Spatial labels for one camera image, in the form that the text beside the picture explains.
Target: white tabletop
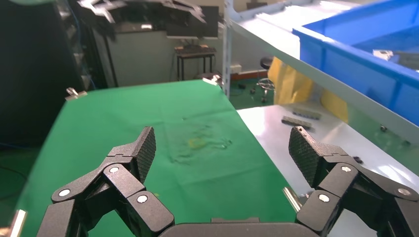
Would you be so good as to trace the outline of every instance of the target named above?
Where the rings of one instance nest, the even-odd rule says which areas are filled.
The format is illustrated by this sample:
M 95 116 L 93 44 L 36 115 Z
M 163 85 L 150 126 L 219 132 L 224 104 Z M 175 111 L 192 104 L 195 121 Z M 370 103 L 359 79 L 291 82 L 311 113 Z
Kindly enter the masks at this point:
M 291 107 L 279 105 L 243 109 L 237 112 L 298 195 L 305 194 L 311 189 L 288 153 L 292 126 L 281 122 L 283 116 L 311 123 L 313 129 L 309 133 L 316 141 L 340 146 L 349 155 L 360 157 L 365 168 L 419 192 L 419 177 L 322 106 L 303 103 L 294 104 L 293 107 L 321 113 L 322 117 L 320 120 L 298 117 L 292 114 Z M 375 237 L 376 233 L 355 214 L 345 210 L 329 236 Z

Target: blue plastic bin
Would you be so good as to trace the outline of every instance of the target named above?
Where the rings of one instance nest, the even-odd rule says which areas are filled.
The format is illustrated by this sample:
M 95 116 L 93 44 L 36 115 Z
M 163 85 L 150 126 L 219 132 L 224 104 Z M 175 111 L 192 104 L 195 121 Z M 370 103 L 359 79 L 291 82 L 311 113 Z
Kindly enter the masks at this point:
M 386 0 L 295 28 L 300 59 L 419 125 L 419 73 L 372 54 L 419 52 L 418 11 L 419 0 Z

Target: yellow object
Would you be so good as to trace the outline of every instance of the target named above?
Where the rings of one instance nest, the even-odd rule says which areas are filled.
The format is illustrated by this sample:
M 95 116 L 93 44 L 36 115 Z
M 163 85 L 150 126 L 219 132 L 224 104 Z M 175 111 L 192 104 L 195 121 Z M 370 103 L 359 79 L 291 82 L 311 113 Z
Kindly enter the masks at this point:
M 276 57 L 269 68 L 268 78 L 275 84 L 275 104 L 304 102 L 310 98 L 314 82 Z M 348 109 L 345 101 L 328 90 L 323 90 L 320 101 L 332 114 L 348 123 Z
M 323 90 L 320 102 L 333 115 L 348 123 L 348 105 L 344 100 L 328 90 Z

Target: green tablecloth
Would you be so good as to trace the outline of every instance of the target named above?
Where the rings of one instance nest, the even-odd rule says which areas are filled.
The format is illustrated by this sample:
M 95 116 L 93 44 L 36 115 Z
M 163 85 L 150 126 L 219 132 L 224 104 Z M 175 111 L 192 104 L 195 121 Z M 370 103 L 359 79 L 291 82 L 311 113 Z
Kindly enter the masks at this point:
M 219 87 L 202 81 L 94 91 L 67 102 L 34 165 L 17 208 L 23 237 L 35 236 L 50 196 L 95 169 L 113 146 L 153 126 L 157 151 L 145 185 L 176 223 L 212 217 L 292 222 L 287 182 Z M 115 212 L 92 237 L 131 236 Z

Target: metal rod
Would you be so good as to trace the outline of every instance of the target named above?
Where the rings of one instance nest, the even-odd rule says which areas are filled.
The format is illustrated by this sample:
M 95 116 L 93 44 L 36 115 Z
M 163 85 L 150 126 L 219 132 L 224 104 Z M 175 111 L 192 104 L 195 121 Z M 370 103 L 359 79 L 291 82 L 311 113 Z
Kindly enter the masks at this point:
M 294 190 L 292 190 L 289 187 L 285 187 L 282 189 L 282 191 L 284 192 L 285 197 L 288 199 L 295 212 L 299 212 L 302 207 L 302 204 L 299 201 L 298 196 L 297 194 L 295 194 Z

